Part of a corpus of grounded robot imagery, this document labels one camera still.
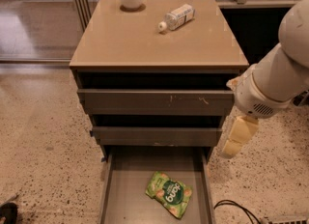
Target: chip bag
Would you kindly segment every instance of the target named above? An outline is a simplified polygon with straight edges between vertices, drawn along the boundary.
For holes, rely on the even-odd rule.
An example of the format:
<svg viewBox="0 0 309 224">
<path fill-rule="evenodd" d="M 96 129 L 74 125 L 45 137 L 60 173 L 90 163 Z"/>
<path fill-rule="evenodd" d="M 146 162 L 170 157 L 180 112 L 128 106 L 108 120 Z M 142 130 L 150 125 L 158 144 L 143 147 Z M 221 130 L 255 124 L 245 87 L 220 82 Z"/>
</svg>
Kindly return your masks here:
<svg viewBox="0 0 309 224">
<path fill-rule="evenodd" d="M 192 187 L 183 182 L 173 181 L 162 172 L 155 172 L 147 186 L 146 194 L 156 198 L 176 218 L 181 219 L 192 195 Z"/>
</svg>

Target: terrazzo floor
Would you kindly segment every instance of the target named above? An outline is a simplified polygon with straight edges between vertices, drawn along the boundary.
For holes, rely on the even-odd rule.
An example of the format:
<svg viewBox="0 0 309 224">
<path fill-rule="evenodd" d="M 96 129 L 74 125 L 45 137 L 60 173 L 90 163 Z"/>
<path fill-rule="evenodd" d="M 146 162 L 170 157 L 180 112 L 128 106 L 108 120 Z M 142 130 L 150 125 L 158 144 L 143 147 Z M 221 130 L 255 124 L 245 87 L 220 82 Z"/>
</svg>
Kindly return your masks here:
<svg viewBox="0 0 309 224">
<path fill-rule="evenodd" d="M 69 58 L 81 36 L 72 3 L 0 0 L 0 21 L 2 58 Z M 0 65 L 0 203 L 19 194 L 18 224 L 98 221 L 106 165 L 76 90 L 66 67 Z M 220 150 L 238 114 L 228 117 L 211 157 L 212 201 L 234 200 L 259 217 L 309 214 L 309 106 L 261 120 L 228 160 Z M 234 207 L 219 207 L 215 217 L 250 223 Z"/>
</svg>

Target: black cable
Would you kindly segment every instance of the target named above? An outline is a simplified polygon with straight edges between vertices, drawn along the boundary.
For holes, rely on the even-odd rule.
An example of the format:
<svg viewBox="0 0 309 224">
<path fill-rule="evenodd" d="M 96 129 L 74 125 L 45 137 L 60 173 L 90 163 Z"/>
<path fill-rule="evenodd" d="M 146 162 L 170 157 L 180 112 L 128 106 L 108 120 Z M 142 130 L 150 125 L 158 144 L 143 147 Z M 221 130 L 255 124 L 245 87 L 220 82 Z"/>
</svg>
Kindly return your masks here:
<svg viewBox="0 0 309 224">
<path fill-rule="evenodd" d="M 248 216 L 248 218 L 250 219 L 251 223 L 254 224 L 251 216 L 257 221 L 258 224 L 261 224 L 260 220 L 250 211 L 248 210 L 247 208 L 243 207 L 242 205 L 232 201 L 232 200 L 221 200 L 219 201 L 215 206 L 214 206 L 214 209 L 216 209 L 217 207 L 219 206 L 224 206 L 224 205 L 230 205 L 230 206 L 235 206 L 235 207 L 238 207 L 240 209 L 242 209 L 245 214 Z"/>
<path fill-rule="evenodd" d="M 224 206 L 224 205 L 237 206 L 237 205 L 232 204 L 232 203 L 223 203 L 223 204 L 221 204 L 221 205 L 218 205 L 217 207 L 219 207 L 219 206 Z M 243 211 L 244 211 L 244 213 L 248 216 L 248 218 L 250 219 L 251 223 L 254 224 L 254 222 L 253 222 L 251 216 L 249 215 L 249 213 L 246 212 L 245 210 L 243 210 Z"/>
</svg>

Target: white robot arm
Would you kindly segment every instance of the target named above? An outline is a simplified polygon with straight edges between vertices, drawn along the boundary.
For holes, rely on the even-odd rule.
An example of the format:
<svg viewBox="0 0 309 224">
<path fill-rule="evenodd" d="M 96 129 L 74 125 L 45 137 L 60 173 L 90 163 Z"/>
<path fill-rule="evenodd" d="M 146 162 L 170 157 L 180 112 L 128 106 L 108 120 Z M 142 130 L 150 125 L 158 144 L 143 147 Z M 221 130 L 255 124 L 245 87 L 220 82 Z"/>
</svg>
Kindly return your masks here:
<svg viewBox="0 0 309 224">
<path fill-rule="evenodd" d="M 309 0 L 295 4 L 279 27 L 279 44 L 237 81 L 235 105 L 245 114 L 236 117 L 223 154 L 231 158 L 258 130 L 259 118 L 288 107 L 309 89 Z"/>
</svg>

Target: water bottle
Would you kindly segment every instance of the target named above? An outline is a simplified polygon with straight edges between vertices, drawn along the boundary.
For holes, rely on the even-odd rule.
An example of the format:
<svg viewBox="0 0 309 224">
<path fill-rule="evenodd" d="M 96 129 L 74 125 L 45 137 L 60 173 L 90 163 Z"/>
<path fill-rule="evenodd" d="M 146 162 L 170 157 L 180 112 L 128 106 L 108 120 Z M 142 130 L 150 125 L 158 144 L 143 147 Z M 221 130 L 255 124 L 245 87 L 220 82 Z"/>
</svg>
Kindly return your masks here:
<svg viewBox="0 0 309 224">
<path fill-rule="evenodd" d="M 194 15 L 194 8 L 191 5 L 184 4 L 164 16 L 164 21 L 158 23 L 158 31 L 163 32 L 167 28 L 169 30 L 175 30 L 191 20 Z"/>
</svg>

